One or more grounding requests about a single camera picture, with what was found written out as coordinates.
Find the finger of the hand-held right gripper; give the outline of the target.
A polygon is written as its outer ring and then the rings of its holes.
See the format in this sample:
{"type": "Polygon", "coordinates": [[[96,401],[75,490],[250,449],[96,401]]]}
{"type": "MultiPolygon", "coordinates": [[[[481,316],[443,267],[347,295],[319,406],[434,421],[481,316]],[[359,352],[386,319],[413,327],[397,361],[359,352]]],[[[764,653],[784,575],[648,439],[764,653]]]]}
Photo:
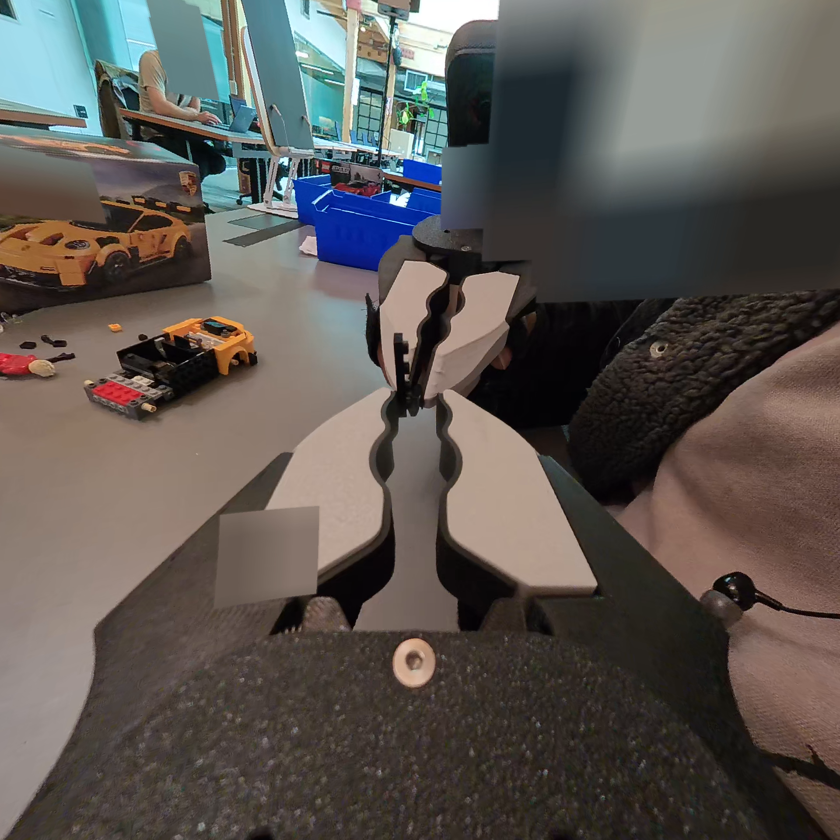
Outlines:
{"type": "Polygon", "coordinates": [[[408,260],[381,304],[381,367],[393,390],[435,403],[437,355],[450,333],[449,275],[430,262],[408,260]]]}
{"type": "Polygon", "coordinates": [[[468,276],[460,285],[462,308],[446,323],[446,334],[434,348],[423,401],[435,403],[452,390],[462,396],[476,386],[482,372],[506,344],[509,311],[520,276],[494,271],[468,276]]]}

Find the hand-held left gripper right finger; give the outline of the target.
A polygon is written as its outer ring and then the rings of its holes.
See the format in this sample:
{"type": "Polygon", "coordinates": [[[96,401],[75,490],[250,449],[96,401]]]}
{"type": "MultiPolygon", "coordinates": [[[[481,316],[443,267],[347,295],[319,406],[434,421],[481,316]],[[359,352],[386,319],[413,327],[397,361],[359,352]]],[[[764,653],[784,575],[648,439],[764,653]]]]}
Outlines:
{"type": "Polygon", "coordinates": [[[455,548],[518,594],[593,595],[596,578],[533,446],[455,391],[439,406],[456,455],[445,500],[455,548]]]}

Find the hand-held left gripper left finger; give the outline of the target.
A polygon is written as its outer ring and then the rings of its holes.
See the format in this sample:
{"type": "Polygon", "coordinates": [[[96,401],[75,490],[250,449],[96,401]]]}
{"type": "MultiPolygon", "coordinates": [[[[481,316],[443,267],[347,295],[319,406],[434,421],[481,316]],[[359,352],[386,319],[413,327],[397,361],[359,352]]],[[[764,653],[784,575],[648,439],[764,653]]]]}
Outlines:
{"type": "Polygon", "coordinates": [[[376,456],[392,430],[394,392],[382,387],[295,447],[267,510],[318,508],[318,582],[371,553],[390,529],[391,502],[376,456]]]}

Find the black lego plate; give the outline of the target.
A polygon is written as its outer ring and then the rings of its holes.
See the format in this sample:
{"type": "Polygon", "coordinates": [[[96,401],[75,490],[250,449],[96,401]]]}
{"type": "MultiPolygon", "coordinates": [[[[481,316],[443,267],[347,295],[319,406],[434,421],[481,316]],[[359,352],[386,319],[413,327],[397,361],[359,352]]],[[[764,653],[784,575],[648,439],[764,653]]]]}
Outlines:
{"type": "Polygon", "coordinates": [[[420,410],[422,401],[419,385],[421,364],[416,351],[409,353],[408,342],[404,340],[402,333],[394,333],[392,348],[396,400],[403,417],[414,417],[420,410]]]}

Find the person's right forearm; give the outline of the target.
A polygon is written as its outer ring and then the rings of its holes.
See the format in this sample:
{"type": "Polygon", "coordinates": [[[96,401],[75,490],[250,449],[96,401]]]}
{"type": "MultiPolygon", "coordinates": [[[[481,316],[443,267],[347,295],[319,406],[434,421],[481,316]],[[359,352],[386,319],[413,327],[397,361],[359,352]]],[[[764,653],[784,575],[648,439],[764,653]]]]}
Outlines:
{"type": "Polygon", "coordinates": [[[489,365],[468,399],[515,429],[566,425],[616,353],[675,301],[538,303],[547,317],[547,353],[539,384],[525,395],[505,392],[489,365]]]}

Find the black lego box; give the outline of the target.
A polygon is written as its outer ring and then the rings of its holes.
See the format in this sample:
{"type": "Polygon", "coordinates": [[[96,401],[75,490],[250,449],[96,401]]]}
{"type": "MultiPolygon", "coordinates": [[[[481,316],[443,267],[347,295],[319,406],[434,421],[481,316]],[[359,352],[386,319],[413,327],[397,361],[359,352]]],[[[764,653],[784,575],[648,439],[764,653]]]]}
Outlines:
{"type": "Polygon", "coordinates": [[[384,175],[380,168],[351,161],[316,160],[318,173],[328,175],[333,190],[361,196],[383,192],[384,175]]]}

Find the partly built lego car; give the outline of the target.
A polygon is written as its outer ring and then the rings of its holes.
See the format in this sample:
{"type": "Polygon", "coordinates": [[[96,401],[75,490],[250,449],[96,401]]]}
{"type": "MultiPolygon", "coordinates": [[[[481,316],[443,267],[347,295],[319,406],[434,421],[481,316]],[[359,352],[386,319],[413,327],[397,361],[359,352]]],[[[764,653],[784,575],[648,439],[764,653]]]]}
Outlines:
{"type": "Polygon", "coordinates": [[[84,383],[91,403],[140,421],[238,366],[257,364],[254,335],[226,318],[177,323],[117,352],[119,368],[84,383]]]}

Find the yellow car lego box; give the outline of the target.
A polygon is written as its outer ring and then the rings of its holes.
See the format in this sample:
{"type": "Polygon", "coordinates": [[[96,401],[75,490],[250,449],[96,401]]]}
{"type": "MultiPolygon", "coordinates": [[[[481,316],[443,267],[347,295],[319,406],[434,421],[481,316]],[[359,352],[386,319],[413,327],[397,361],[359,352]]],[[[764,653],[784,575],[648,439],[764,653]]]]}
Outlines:
{"type": "Polygon", "coordinates": [[[2,126],[2,311],[211,278],[194,164],[148,142],[2,126]]]}

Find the person's right hand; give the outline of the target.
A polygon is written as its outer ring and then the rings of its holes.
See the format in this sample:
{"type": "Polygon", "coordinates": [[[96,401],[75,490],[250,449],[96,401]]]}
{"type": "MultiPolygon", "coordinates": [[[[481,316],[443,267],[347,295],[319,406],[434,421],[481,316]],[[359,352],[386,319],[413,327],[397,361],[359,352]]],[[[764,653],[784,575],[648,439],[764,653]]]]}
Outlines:
{"type": "Polygon", "coordinates": [[[506,344],[489,369],[503,391],[525,395],[539,384],[547,353],[546,328],[543,306],[511,320],[506,344]]]}

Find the blue storage bin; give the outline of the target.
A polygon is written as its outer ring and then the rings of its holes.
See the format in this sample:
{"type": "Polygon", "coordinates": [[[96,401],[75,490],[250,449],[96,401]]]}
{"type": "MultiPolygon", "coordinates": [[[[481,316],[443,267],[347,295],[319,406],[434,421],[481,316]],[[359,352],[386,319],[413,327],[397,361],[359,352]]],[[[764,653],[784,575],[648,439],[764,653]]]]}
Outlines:
{"type": "Polygon", "coordinates": [[[439,164],[405,158],[402,163],[402,175],[415,186],[423,186],[434,192],[441,192],[443,169],[439,164]]]}
{"type": "Polygon", "coordinates": [[[398,198],[390,192],[374,196],[323,192],[311,205],[318,259],[377,270],[399,237],[411,235],[417,224],[439,215],[440,209],[441,195],[421,188],[398,198]]]}
{"type": "Polygon", "coordinates": [[[356,209],[352,194],[339,193],[331,196],[333,185],[329,174],[299,177],[295,181],[294,197],[297,202],[298,220],[310,225],[317,231],[335,228],[338,223],[338,211],[356,209]]]}

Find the green plant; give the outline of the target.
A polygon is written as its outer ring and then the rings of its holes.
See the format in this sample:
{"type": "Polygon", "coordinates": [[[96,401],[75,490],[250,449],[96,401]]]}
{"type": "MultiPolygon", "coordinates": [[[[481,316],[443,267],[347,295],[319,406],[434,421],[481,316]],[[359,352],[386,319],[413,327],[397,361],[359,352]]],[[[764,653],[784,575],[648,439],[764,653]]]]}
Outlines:
{"type": "Polygon", "coordinates": [[[423,80],[418,87],[407,91],[406,98],[396,101],[395,118],[399,130],[414,133],[416,123],[426,123],[429,116],[434,115],[427,87],[427,80],[423,80]]]}

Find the dark tape strip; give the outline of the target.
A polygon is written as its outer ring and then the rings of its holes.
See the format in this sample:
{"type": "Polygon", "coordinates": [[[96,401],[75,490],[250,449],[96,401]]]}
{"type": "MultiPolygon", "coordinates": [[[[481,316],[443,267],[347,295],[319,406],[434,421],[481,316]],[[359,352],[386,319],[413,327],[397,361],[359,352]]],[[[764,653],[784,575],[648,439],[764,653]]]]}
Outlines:
{"type": "Polygon", "coordinates": [[[237,229],[237,233],[224,242],[240,248],[257,245],[303,227],[296,218],[263,213],[231,218],[228,223],[237,229]]]}

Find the dark fleece jacket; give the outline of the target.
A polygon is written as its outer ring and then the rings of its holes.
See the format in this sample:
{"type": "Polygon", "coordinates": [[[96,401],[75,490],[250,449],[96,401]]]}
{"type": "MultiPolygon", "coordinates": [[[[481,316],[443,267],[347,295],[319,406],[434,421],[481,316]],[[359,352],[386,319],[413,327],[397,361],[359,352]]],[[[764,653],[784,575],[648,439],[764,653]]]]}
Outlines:
{"type": "Polygon", "coordinates": [[[635,328],[570,420],[582,486],[612,501],[741,384],[838,324],[838,289],[683,297],[635,328]]]}

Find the black tripod stand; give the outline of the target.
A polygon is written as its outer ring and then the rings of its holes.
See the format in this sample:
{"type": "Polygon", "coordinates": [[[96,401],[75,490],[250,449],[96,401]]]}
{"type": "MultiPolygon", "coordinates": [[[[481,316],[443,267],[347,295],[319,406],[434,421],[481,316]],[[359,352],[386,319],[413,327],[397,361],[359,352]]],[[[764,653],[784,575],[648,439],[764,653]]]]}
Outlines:
{"type": "Polygon", "coordinates": [[[378,167],[382,166],[382,157],[385,144],[385,129],[388,127],[391,119],[394,79],[393,68],[394,65],[394,48],[396,43],[396,29],[397,24],[406,22],[410,18],[410,14],[417,14],[419,11],[419,1],[379,1],[377,2],[377,13],[382,17],[388,18],[387,30],[387,48],[385,59],[385,94],[383,99],[383,111],[381,115],[379,139],[377,141],[377,153],[375,164],[378,167]]]}

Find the dark board on stand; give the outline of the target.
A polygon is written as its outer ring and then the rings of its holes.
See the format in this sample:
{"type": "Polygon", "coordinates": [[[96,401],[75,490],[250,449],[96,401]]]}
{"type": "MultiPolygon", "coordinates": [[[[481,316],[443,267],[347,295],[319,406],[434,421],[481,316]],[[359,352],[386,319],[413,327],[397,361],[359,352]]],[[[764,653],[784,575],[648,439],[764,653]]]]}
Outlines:
{"type": "Polygon", "coordinates": [[[298,219],[298,166],[315,156],[296,46],[283,1],[244,1],[241,46],[257,118],[269,153],[261,213],[298,219]]]}

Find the wooden office desk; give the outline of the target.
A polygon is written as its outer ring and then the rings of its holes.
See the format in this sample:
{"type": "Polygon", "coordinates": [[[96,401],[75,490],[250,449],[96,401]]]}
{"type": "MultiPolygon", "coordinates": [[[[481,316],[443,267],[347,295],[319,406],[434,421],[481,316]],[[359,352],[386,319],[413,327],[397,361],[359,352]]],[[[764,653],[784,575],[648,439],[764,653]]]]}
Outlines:
{"type": "Polygon", "coordinates": [[[156,113],[118,108],[117,114],[132,125],[132,136],[137,140],[140,129],[146,128],[161,134],[182,135],[186,140],[206,140],[224,144],[230,151],[227,156],[245,161],[250,180],[252,203],[262,201],[270,166],[270,153],[258,132],[232,132],[219,125],[188,122],[156,113]]]}
{"type": "Polygon", "coordinates": [[[29,106],[16,101],[1,99],[1,124],[48,130],[64,127],[84,130],[87,121],[61,112],[29,106]]]}

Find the office chair with jacket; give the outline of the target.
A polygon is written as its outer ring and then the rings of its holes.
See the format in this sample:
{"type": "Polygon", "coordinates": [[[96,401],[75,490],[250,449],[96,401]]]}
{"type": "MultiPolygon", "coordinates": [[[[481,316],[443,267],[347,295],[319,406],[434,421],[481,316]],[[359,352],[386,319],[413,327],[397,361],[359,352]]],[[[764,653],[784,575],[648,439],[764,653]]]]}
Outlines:
{"type": "Polygon", "coordinates": [[[140,109],[138,73],[99,59],[95,62],[94,72],[102,135],[115,140],[142,141],[140,127],[127,122],[119,113],[121,109],[140,109]]]}

